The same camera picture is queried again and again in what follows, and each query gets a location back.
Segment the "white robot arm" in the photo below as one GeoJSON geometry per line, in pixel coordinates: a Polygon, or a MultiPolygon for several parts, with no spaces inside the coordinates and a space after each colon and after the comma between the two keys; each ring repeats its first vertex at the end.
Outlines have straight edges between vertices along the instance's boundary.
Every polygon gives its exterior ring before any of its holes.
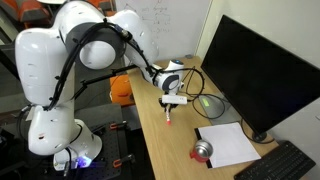
{"type": "Polygon", "coordinates": [[[28,148],[53,157],[57,171],[87,168],[103,142],[75,117],[76,69],[102,70],[123,57],[138,67],[144,80],[165,92],[162,102],[182,86],[184,64],[155,64],[158,46],[147,25],[131,10],[104,16],[92,4],[71,0],[62,5],[49,28],[30,28],[15,40],[18,75],[34,107],[28,148]]]}

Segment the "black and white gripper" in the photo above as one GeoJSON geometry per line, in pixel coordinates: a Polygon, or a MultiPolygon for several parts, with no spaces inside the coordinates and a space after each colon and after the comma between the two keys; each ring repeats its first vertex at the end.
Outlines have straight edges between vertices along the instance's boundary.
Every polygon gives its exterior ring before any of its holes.
{"type": "Polygon", "coordinates": [[[164,103],[161,98],[158,99],[158,102],[167,113],[170,113],[172,109],[177,107],[177,104],[164,103]]]}

